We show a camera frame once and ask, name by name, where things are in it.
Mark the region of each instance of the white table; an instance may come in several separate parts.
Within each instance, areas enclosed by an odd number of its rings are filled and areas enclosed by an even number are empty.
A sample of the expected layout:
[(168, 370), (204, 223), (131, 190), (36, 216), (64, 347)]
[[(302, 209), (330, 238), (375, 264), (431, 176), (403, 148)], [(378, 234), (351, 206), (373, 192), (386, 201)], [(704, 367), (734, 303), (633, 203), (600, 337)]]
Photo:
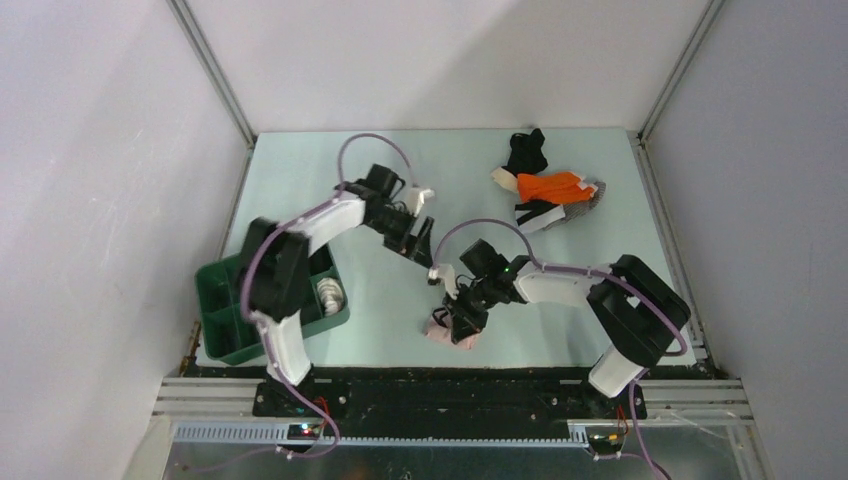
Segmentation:
[[(409, 156), (417, 180), (436, 191), (424, 215), (435, 218), (432, 247), (456, 224), (491, 217), (513, 222), (518, 196), (489, 177), (509, 156), (514, 130), (417, 130), (378, 132)], [(259, 136), (225, 255), (237, 253), (248, 224), (258, 216), (290, 219), (332, 194), (338, 183), (336, 155), (357, 132), (265, 133)], [(642, 258), (671, 284), (668, 265), (651, 216), (630, 142), (623, 129), (547, 129), (544, 173), (574, 170), (607, 183), (599, 206), (588, 215), (530, 235), (536, 255), (554, 263), (598, 265), (624, 253)], [(351, 144), (348, 180), (365, 176), (372, 163), (406, 176), (402, 160), (374, 139)], [(520, 240), (495, 225), (475, 225), (454, 235), (444, 252), (460, 271), (462, 253), (483, 238), (507, 258), (524, 253)], [(444, 290), (427, 285), (426, 269), (382, 247), (374, 231), (361, 227), (330, 242), (345, 284), (350, 320), (306, 340), (316, 365), (362, 367), (554, 367), (592, 366), (609, 339), (588, 309), (561, 305), (499, 305), (471, 351), (437, 344), (422, 334)], [(259, 358), (249, 365), (264, 365)], [(198, 365), (222, 366), (198, 348)], [(665, 365), (692, 365), (694, 355), (665, 358)]]

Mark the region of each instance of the white wall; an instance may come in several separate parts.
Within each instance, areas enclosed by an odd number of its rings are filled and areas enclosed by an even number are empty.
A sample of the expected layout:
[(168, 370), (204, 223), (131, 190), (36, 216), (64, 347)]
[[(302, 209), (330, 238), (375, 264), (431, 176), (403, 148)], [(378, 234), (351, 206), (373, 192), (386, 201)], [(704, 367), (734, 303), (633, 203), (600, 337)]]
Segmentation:
[(706, 0), (190, 3), (265, 132), (637, 129)]
[(0, 478), (117, 478), (245, 148), (164, 1), (4, 2), (0, 38)]
[(845, 478), (848, 4), (728, 2), (650, 143), (779, 479)]

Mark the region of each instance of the orange cloth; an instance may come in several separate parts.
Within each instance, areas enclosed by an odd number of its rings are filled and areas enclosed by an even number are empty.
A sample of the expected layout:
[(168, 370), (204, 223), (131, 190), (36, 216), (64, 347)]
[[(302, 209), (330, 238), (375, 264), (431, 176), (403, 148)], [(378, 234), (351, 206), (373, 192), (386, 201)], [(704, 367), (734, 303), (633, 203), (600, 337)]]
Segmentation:
[(518, 194), (521, 203), (545, 200), (557, 205), (585, 202), (592, 198), (597, 187), (583, 183), (573, 172), (560, 172), (545, 177), (518, 174)]

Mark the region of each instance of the robotic arm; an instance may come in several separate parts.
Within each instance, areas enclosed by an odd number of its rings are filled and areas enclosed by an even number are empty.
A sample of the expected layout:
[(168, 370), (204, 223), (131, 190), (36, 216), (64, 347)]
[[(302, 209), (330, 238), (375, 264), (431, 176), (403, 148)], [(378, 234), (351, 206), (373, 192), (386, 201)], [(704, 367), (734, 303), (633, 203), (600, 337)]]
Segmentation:
[(623, 255), (608, 268), (595, 269), (603, 274), (598, 276), (556, 271), (554, 267), (546, 271), (527, 255), (507, 261), (483, 240), (474, 243), (460, 260), (475, 277), (470, 285), (457, 284), (449, 265), (431, 268), (429, 275), (431, 284), (444, 281), (443, 304), (452, 317), (453, 343), (480, 333), (486, 327), (488, 310), (499, 303), (555, 302), (589, 307), (612, 340), (592, 368), (589, 382), (611, 398), (643, 369), (655, 366), (674, 339), (674, 333), (647, 305), (634, 302), (621, 287), (624, 279), (656, 305), (678, 332), (689, 320), (686, 303), (632, 255)]
[[(339, 194), (289, 222), (288, 227), (262, 218), (251, 223), (241, 251), (242, 264), (248, 265), (260, 249), (264, 252), (249, 279), (249, 320), (259, 330), (269, 358), (267, 370), (275, 380), (281, 381), (280, 371), (297, 385), (311, 368), (303, 344), (300, 309), (312, 288), (309, 257), (331, 239), (366, 225), (383, 235), (383, 245), (389, 250), (424, 267), (432, 265), (433, 219), (426, 217), (417, 235), (412, 230), (433, 191), (411, 187), (402, 203), (394, 202), (398, 183), (400, 188), (405, 185), (395, 172), (372, 165), (365, 179), (343, 184)], [(277, 230), (285, 231), (264, 245)]]

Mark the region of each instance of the black cloth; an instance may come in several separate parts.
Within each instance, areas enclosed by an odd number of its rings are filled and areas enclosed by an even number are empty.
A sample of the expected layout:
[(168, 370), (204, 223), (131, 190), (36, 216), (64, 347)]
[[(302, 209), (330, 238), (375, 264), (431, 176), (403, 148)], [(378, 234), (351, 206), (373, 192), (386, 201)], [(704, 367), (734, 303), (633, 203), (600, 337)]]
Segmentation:
[(518, 176), (519, 173), (536, 175), (548, 168), (548, 160), (542, 155), (542, 145), (545, 144), (545, 136), (542, 130), (536, 128), (530, 135), (526, 133), (515, 133), (509, 139), (512, 152), (504, 170)]

